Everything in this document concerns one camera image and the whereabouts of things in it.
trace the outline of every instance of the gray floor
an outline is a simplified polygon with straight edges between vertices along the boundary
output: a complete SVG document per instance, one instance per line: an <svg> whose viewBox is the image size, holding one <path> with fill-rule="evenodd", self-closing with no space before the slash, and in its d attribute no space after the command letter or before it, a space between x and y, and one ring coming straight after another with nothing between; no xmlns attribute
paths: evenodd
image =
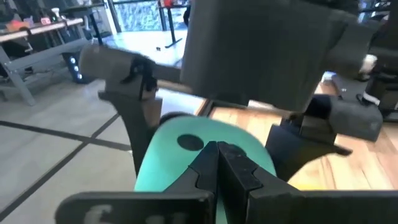
<svg viewBox="0 0 398 224"><path fill-rule="evenodd" d="M162 62L177 62L182 56L181 49L183 46L175 47L170 51L174 59L168 56ZM7 102L0 102L0 222L50 224L54 223L58 204L72 194L133 190L136 177L129 151L4 124L23 124L90 137L116 114L110 104L98 99L97 92L104 88L104 82L96 80L89 85L77 85L63 75L56 75L35 88L35 106L27 106L13 93L8 94ZM167 90L159 90L157 95L164 99L162 114L170 111L194 113L202 103L201 98ZM129 145L121 118L115 119L97 139ZM18 199L77 147L83 148L69 163L30 197Z"/></svg>

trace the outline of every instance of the teal object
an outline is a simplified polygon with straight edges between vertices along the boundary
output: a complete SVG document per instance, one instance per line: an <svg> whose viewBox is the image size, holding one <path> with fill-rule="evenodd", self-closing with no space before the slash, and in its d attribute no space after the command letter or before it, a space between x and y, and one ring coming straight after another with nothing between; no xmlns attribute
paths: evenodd
<svg viewBox="0 0 398 224"><path fill-rule="evenodd" d="M210 118L181 116L167 121L154 134L142 162L135 191L162 192L187 169L200 151L189 151L180 147L177 138L183 134L198 136L205 145L209 141L235 144L251 160L276 176L265 147L245 130ZM220 198L217 203L216 223L227 223Z"/></svg>

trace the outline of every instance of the table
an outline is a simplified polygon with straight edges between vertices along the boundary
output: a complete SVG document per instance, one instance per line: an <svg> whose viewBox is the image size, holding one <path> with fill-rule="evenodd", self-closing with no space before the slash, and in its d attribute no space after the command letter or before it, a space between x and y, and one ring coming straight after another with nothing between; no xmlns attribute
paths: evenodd
<svg viewBox="0 0 398 224"><path fill-rule="evenodd" d="M0 45L0 63L2 63L3 67L5 68L9 78L12 81L13 85L0 85L0 91L2 93L3 90L7 89L14 89L17 88L21 93L21 96L26 101L26 103L30 106L36 104L35 99L32 96L32 93L27 88L27 85L34 82L35 80L24 81L21 76L18 74L19 69L27 68L32 66L35 63L38 63L43 60L50 59L54 56L61 55L65 52L70 52L71 50L78 49L83 45L88 43L88 40L85 38L84 33L80 26L78 26L78 31L80 35L80 39L74 40L68 43L64 43L62 36L59 34L58 30L68 26L76 26L78 24L83 23L83 19L71 19L65 20L62 22L56 22L49 25L41 25L37 24L34 27L31 27L28 32L27 30L17 31L17 32L6 32L0 35L0 43L28 37L30 35L41 34L44 32L50 32L52 30L57 31L58 36L62 41L62 45L52 47L47 50L43 50L41 52L33 53L28 56L18 58L15 60L11 60L6 52L4 51L3 47Z"/></svg>
<svg viewBox="0 0 398 224"><path fill-rule="evenodd" d="M98 38L98 43L100 45L103 45L103 40L101 37L100 30L98 29L97 22L95 20L94 14L93 14L93 8L94 7L101 7L104 6L104 3L98 3L98 4L91 4L88 6L74 6L74 7L69 7L66 10L63 10L63 14L70 14L73 17L84 17L88 16L90 18L91 24L93 25L95 35Z"/></svg>
<svg viewBox="0 0 398 224"><path fill-rule="evenodd" d="M172 35L172 43L165 46L165 48L170 48L176 43L180 42L182 38L179 38L178 40L175 39L175 33L174 33L174 23L173 23L173 17L172 17L172 9L181 9L181 8L186 8L189 5L173 5L173 6L166 6L166 7L160 7L161 9L166 9L167 10L167 17L169 18L169 26L170 26L170 33Z"/></svg>
<svg viewBox="0 0 398 224"><path fill-rule="evenodd" d="M336 90L331 83L320 83L316 93L335 95ZM251 106L262 107L262 104ZM220 107L214 108L210 117L245 129L264 145L271 126L281 120L274 113ZM335 144L352 149L352 155L330 154L315 159L301 168L289 183L321 190L398 189L398 125L383 124L376 142L338 134Z"/></svg>

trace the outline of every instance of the wooden surface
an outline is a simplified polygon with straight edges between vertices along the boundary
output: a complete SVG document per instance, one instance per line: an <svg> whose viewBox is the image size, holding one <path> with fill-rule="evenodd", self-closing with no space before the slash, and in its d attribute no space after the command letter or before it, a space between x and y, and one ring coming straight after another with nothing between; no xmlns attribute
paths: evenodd
<svg viewBox="0 0 398 224"><path fill-rule="evenodd" d="M72 25L77 25L77 24L81 24L83 23L83 19L69 19L67 20L67 24L68 26L72 26ZM32 35L35 34L41 34L43 32L48 32L51 30L55 30L55 29L61 29L65 27L65 23L63 22L55 22L53 24L49 24L49 25L37 25L35 27L30 27L30 33ZM0 43L1 42L5 42L8 40L14 40L14 39L19 39L22 37L27 37L29 35L29 33L26 30L22 30L19 32L6 32L4 34L0 34Z"/></svg>
<svg viewBox="0 0 398 224"><path fill-rule="evenodd" d="M334 95L334 87L321 83L316 91ZM264 145L272 124L280 116L258 111L216 108L212 118L245 129ZM398 189L398 125L385 124L377 142L338 135L335 144L353 150L349 157L327 155L309 162L289 181L316 189Z"/></svg>

